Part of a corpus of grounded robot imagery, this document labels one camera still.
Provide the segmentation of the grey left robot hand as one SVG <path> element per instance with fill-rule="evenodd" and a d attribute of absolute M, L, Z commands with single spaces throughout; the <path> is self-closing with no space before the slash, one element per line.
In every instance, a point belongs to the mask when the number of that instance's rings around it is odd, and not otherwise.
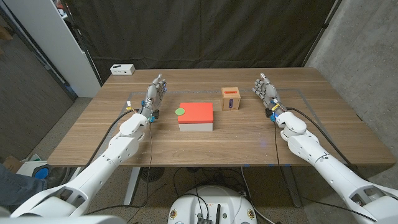
<path fill-rule="evenodd" d="M 142 107 L 139 112 L 151 123 L 159 118 L 159 108 L 166 91 L 167 82 L 162 78 L 162 74 L 160 73 L 148 86 L 145 100 L 142 101 Z"/>

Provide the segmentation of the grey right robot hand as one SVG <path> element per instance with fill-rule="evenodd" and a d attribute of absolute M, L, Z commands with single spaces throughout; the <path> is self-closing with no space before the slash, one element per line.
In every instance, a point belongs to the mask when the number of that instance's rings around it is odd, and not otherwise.
<path fill-rule="evenodd" d="M 260 76 L 260 79 L 256 79 L 254 82 L 254 88 L 252 91 L 262 100 L 262 103 L 265 106 L 266 117 L 274 122 L 279 115 L 287 111 L 287 108 L 283 105 L 282 100 L 271 81 L 264 73 L 260 73 Z"/>

